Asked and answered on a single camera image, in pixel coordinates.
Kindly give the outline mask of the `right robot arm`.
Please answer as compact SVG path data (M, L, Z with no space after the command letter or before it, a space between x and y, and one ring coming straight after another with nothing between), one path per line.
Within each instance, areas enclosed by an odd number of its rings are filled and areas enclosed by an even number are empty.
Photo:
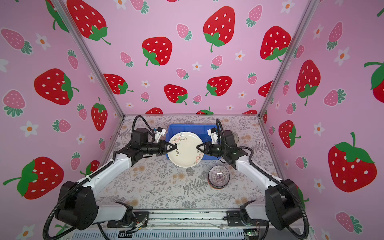
M290 179L282 180L253 162L254 151L250 147L238 146L231 131L225 130L220 120L211 129L210 142L197 145L205 155L224 160L226 164L243 173L265 193L265 206L249 201L240 207L240 218L244 225L259 221L273 225L277 230L287 229L299 240L310 233L309 219L301 202L297 185Z

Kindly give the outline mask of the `cream blossom pattern plate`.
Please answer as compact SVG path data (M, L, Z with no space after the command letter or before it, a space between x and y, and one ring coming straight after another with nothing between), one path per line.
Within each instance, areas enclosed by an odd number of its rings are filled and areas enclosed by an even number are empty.
M177 149L168 154L170 161L181 168L196 166L204 156L199 156L196 147L203 143L201 138L191 132L181 132L171 137L171 144L177 144Z

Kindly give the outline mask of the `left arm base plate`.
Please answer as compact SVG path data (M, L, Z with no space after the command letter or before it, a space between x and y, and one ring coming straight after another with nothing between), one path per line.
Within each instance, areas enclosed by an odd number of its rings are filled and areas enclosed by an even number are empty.
M149 220L150 212L145 211L134 211L128 213L119 221L108 221L108 228L146 228Z

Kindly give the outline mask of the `clear purple glass bowl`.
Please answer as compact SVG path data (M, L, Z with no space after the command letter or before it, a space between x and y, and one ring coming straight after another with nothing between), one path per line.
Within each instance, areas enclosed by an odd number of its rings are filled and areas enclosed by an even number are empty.
M230 178L229 170L223 166L214 166L208 173L208 182L214 189L225 188Z

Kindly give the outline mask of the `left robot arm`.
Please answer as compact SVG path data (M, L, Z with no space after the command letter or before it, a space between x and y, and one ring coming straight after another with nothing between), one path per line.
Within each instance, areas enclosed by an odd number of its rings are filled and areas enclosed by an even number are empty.
M168 154L177 149L177 144L162 139L166 133L163 128L135 128L135 124L132 125L130 141L115 151L106 164L77 182L68 181L62 185L58 202L43 228L45 240L58 240L74 230L85 230L91 225L100 227L109 221L136 230L134 224L137 218L132 206L121 202L99 206L96 197L112 180L139 160Z

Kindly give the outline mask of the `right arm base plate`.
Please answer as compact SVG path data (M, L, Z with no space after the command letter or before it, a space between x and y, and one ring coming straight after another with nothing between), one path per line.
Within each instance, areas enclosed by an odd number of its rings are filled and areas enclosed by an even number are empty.
M227 211L223 220L230 227L254 226L256 224L256 220L250 219L240 210Z

